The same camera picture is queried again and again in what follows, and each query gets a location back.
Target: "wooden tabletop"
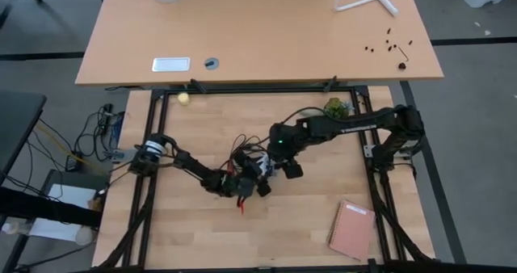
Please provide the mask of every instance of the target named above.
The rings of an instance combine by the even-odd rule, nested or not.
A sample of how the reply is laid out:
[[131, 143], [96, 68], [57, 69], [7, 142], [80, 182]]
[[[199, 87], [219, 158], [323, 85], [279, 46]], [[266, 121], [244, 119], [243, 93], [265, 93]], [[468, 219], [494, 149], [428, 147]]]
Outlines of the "wooden tabletop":
[[[377, 1], [334, 12], [334, 0], [104, 0], [76, 83], [442, 78], [414, 0], [390, 1], [398, 17]], [[189, 57], [191, 66], [153, 72], [157, 57]], [[210, 57], [217, 69], [204, 66]]]
[[[369, 87], [373, 109], [392, 106], [389, 88]], [[129, 96], [120, 147], [141, 143], [150, 92]], [[166, 134], [193, 157], [217, 168], [236, 135], [264, 138], [269, 127], [301, 107], [322, 107], [329, 97], [348, 93], [192, 95], [187, 107], [171, 97]], [[380, 131], [381, 140], [387, 137]], [[246, 201], [244, 214], [234, 198], [207, 193], [181, 170], [162, 169], [154, 201], [146, 267], [149, 269], [290, 267], [364, 264], [328, 248], [326, 238], [340, 200], [372, 208], [357, 134], [308, 147], [297, 156], [304, 176], [270, 181], [272, 193]], [[389, 172], [399, 221], [422, 251], [434, 255], [417, 188], [408, 166]], [[117, 170], [113, 178], [124, 173]], [[94, 265], [100, 264], [128, 225], [135, 176], [117, 181], [107, 195]], [[369, 250], [381, 262], [377, 233]], [[389, 237], [392, 248], [393, 240]]]

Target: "white label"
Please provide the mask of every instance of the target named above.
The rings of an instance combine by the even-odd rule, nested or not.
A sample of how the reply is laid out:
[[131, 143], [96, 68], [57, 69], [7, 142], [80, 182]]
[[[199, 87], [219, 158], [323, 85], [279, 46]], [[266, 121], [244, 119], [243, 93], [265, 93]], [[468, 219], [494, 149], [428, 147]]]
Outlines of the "white label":
[[357, 207], [352, 206], [350, 204], [347, 204], [347, 208], [350, 209], [350, 210], [353, 210], [354, 212], [362, 213], [362, 214], [364, 214], [366, 216], [366, 211], [364, 209], [357, 208]]
[[191, 68], [191, 58], [189, 57], [172, 57], [172, 58], [154, 58], [154, 72], [181, 72], [188, 71]]

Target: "white metal stand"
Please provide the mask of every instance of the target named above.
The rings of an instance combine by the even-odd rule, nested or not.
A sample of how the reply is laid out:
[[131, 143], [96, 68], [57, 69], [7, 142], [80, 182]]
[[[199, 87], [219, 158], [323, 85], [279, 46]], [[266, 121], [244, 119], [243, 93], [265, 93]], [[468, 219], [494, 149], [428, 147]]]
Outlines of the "white metal stand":
[[[351, 9], [352, 7], [360, 6], [368, 2], [373, 2], [375, 0], [360, 0], [358, 2], [353, 2], [350, 4], [347, 4], [345, 6], [339, 6], [339, 0], [335, 0], [334, 2], [334, 9], [336, 11], [344, 11]], [[388, 10], [393, 16], [398, 15], [398, 9], [389, 1], [389, 0], [379, 0], [380, 3], [382, 3], [383, 6], [385, 6], [386, 10]]]

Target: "light wood desk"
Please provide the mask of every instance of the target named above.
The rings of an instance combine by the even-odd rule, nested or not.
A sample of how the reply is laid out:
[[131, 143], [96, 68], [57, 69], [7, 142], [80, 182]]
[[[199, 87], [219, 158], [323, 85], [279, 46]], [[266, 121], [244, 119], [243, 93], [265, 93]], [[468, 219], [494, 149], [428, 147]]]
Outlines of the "light wood desk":
[[[390, 1], [396, 18], [379, 2], [335, 13], [334, 0], [104, 0], [76, 83], [442, 78], [414, 0]], [[393, 44], [410, 59], [406, 70], [398, 69], [402, 52], [388, 51]], [[190, 57], [191, 67], [155, 73], [156, 57]], [[219, 68], [205, 68], [209, 57]]]
[[[388, 87], [369, 87], [373, 110], [393, 105]], [[348, 93], [192, 95], [187, 107], [170, 98], [165, 134], [208, 167], [219, 167], [236, 135], [264, 138], [269, 127], [295, 110], [322, 107], [329, 97], [349, 100]], [[120, 146], [141, 143], [150, 92], [131, 92]], [[383, 141], [388, 132], [379, 131]], [[236, 200], [207, 193], [181, 170], [162, 169], [154, 201], [146, 268], [290, 267], [363, 264], [329, 249], [326, 244], [340, 200], [372, 208], [357, 134], [338, 136], [308, 147], [297, 156], [305, 175], [288, 180], [283, 173], [270, 181], [272, 193], [256, 193], [246, 201], [244, 215]], [[117, 170], [113, 178], [124, 173]], [[434, 255], [410, 168], [389, 173], [400, 224], [425, 254]], [[107, 195], [94, 265], [120, 241], [128, 225], [135, 177], [118, 181]], [[370, 256], [380, 260], [376, 232]], [[393, 240], [389, 238], [393, 249]]]

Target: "notebook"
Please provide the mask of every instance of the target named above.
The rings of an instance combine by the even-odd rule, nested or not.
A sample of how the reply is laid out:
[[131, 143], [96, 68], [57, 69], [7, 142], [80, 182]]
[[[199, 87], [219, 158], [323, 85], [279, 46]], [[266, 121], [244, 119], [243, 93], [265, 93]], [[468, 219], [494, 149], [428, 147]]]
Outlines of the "notebook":
[[330, 230], [329, 247], [348, 257], [366, 261], [375, 213], [343, 200]]

